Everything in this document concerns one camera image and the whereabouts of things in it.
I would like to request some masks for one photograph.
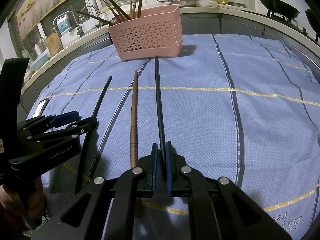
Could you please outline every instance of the triangular lattice pattern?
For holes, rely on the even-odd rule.
[[[118,53],[171,48],[182,41],[181,19],[132,26],[110,35]]]

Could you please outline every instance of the silver screw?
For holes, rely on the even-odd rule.
[[[135,167],[132,169],[132,172],[134,174],[140,174],[142,172],[142,169],[140,167]]]
[[[104,178],[103,177],[96,177],[93,182],[97,185],[102,184],[104,182]]]
[[[230,180],[227,178],[227,177],[221,177],[219,179],[219,182],[222,184],[222,185],[227,185],[229,184]]]
[[[189,172],[191,172],[191,168],[190,168],[189,166],[183,166],[183,167],[181,168],[181,171],[182,171],[183,173],[189,173]]]

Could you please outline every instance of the cutting board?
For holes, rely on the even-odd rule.
[[[63,50],[60,35],[57,31],[50,34],[50,36],[45,40],[45,44],[47,44],[51,57],[56,55],[59,51]]]

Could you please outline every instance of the plastic bag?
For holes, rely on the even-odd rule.
[[[213,1],[213,0],[199,0],[197,2],[197,6],[200,6],[200,7],[217,7],[218,3],[216,1]]]

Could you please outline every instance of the pink basket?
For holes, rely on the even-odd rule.
[[[177,4],[142,10],[140,18],[115,24],[108,30],[122,61],[154,56],[177,57],[182,47]]]

